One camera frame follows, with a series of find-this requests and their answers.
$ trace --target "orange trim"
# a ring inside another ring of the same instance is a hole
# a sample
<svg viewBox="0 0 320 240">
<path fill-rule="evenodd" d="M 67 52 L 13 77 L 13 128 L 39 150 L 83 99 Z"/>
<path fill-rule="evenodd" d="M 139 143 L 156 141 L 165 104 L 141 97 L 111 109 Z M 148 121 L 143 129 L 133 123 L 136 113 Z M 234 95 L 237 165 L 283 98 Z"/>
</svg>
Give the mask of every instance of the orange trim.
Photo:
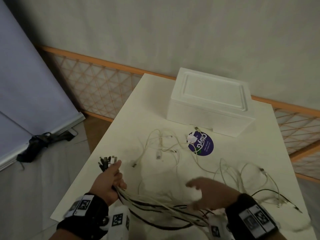
<svg viewBox="0 0 320 240">
<path fill-rule="evenodd" d="M 84 110 L 82 110 L 82 113 L 85 113 L 87 115 L 90 115 L 90 116 L 93 116 L 93 117 L 96 117 L 96 118 L 99 118 L 99 119 L 102 119 L 102 120 L 113 122 L 113 119 L 105 117 L 105 116 L 102 116 L 102 115 L 99 115 L 99 114 L 96 114 L 96 113 L 91 113 L 91 112 L 84 111 Z"/>
<path fill-rule="evenodd" d="M 176 80 L 176 77 L 173 77 L 173 76 L 166 76 L 166 75 L 162 75 L 159 73 L 149 72 L 149 71 L 145 71 L 145 70 L 138 69 L 138 68 L 133 68 L 133 67 L 126 66 L 126 65 L 121 65 L 121 64 L 93 58 L 90 56 L 80 55 L 80 54 L 69 52 L 69 51 L 62 50 L 62 49 L 52 48 L 52 47 L 48 47 L 48 46 L 38 46 L 38 47 L 40 47 L 42 50 L 50 52 L 50 53 L 54 53 L 54 54 L 61 55 L 61 56 L 67 56 L 67 57 L 70 57 L 73 59 L 83 60 L 83 61 L 93 63 L 93 64 L 99 64 L 99 65 L 109 67 L 109 68 L 119 69 L 122 71 L 132 72 L 132 73 L 140 74 L 140 75 L 147 73 L 147 74 L 151 74 L 151 75 L 155 75 L 155 76 L 168 78 L 171 80 Z M 257 97 L 257 96 L 251 96 L 251 98 L 256 101 L 271 104 L 274 108 L 285 109 L 285 110 L 295 112 L 295 113 L 302 113 L 302 114 L 307 114 L 307 115 L 311 115 L 311 116 L 315 116 L 315 117 L 320 117 L 320 111 L 316 110 L 316 109 L 305 108 L 302 106 L 287 104 L 287 103 L 278 102 L 278 101 L 274 101 L 274 100 L 266 99 L 266 98 L 262 98 L 262 97 Z"/>
<path fill-rule="evenodd" d="M 299 159 L 303 157 L 307 157 L 311 154 L 314 154 L 316 152 L 320 151 L 320 140 L 316 141 L 315 143 L 306 146 L 305 148 L 294 152 L 289 155 L 291 162 L 298 161 Z"/>
<path fill-rule="evenodd" d="M 308 177 L 306 175 L 302 175 L 302 174 L 299 174 L 299 173 L 296 173 L 296 177 L 297 178 L 301 178 L 301 179 L 305 179 L 305 180 L 309 180 L 309 181 L 312 181 L 312 182 L 315 182 L 315 183 L 318 183 L 320 184 L 320 180 L 319 179 L 316 179 L 314 177 Z"/>
<path fill-rule="evenodd" d="M 295 113 L 301 113 L 301 114 L 311 115 L 311 116 L 315 116 L 315 117 L 320 117 L 320 111 L 316 110 L 316 109 L 305 108 L 305 107 L 302 107 L 302 106 L 293 105 L 293 104 L 287 104 L 287 103 L 283 103 L 283 102 L 278 102 L 278 101 L 274 101 L 274 100 L 266 99 L 266 98 L 262 98 L 262 97 L 251 96 L 251 98 L 253 100 L 257 100 L 257 101 L 260 101 L 260 102 L 271 104 L 274 108 L 285 109 L 285 110 L 288 110 L 290 112 L 295 112 Z"/>
<path fill-rule="evenodd" d="M 38 46 L 38 47 L 40 47 L 42 50 L 44 50 L 46 52 L 54 53 L 54 54 L 57 54 L 60 56 L 67 56 L 67 57 L 70 57 L 73 59 L 83 60 L 83 61 L 86 61 L 89 63 L 98 64 L 98 65 L 109 67 L 109 68 L 114 68 L 114 69 L 118 69 L 118 70 L 122 70 L 122 71 L 126 71 L 126 72 L 132 72 L 132 73 L 140 74 L 140 75 L 147 73 L 150 75 L 161 76 L 161 77 L 168 78 L 171 80 L 176 80 L 176 78 L 173 76 L 166 76 L 166 75 L 162 75 L 162 74 L 158 74 L 158 73 L 154 73 L 154 72 L 149 72 L 149 71 L 141 70 L 138 68 L 133 68 L 133 67 L 126 66 L 126 65 L 121 65 L 121 64 L 93 58 L 90 56 L 80 55 L 80 54 L 69 52 L 69 51 L 62 50 L 62 49 L 52 48 L 52 47 L 48 47 L 48 46 Z"/>
</svg>

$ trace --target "person's right hand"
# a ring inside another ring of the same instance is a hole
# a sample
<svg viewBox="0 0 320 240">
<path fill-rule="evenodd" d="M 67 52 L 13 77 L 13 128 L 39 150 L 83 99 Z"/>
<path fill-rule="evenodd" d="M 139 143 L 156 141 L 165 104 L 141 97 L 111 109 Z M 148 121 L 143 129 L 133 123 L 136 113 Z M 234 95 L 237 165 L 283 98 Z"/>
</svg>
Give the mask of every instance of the person's right hand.
<svg viewBox="0 0 320 240">
<path fill-rule="evenodd" d="M 186 183 L 187 187 L 201 190 L 202 198 L 192 202 L 193 210 L 227 208 L 237 201 L 240 192 L 218 181 L 198 177 Z"/>
</svg>

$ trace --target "person's left hand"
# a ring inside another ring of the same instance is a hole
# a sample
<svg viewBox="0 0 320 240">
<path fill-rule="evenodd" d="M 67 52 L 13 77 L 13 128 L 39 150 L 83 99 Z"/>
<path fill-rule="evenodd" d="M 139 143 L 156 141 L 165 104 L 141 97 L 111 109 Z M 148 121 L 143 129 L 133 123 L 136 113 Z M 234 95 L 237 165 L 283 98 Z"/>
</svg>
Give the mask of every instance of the person's left hand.
<svg viewBox="0 0 320 240">
<path fill-rule="evenodd" d="M 127 188 L 127 184 L 122 179 L 122 173 L 119 172 L 120 166 L 121 160 L 99 174 L 89 191 L 89 193 L 102 198 L 108 206 L 112 205 L 118 199 L 117 192 L 114 191 L 111 186 L 118 186 L 122 189 Z"/>
</svg>

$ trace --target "brown floor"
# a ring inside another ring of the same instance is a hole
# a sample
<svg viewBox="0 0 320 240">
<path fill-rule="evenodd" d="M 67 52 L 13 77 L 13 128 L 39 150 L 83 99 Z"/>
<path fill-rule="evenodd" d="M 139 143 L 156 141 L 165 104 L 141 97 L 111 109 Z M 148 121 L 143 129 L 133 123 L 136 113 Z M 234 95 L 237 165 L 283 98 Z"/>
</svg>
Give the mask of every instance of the brown floor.
<svg viewBox="0 0 320 240">
<path fill-rule="evenodd" d="M 111 125 L 111 122 L 86 115 L 86 119 L 83 123 L 88 139 L 90 153 L 92 153 Z"/>
</svg>

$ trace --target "lattice panel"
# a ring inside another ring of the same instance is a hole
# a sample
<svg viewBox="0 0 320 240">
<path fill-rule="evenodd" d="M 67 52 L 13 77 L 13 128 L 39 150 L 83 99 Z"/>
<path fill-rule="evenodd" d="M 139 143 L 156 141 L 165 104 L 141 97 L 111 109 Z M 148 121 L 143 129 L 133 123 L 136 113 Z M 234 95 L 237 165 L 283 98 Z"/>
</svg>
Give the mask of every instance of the lattice panel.
<svg viewBox="0 0 320 240">
<path fill-rule="evenodd" d="M 320 152 L 292 163 L 296 173 L 320 179 Z"/>
<path fill-rule="evenodd" d="M 320 118 L 274 109 L 289 154 L 320 140 Z"/>
<path fill-rule="evenodd" d="M 114 119 L 142 75 L 52 54 L 85 111 Z"/>
</svg>

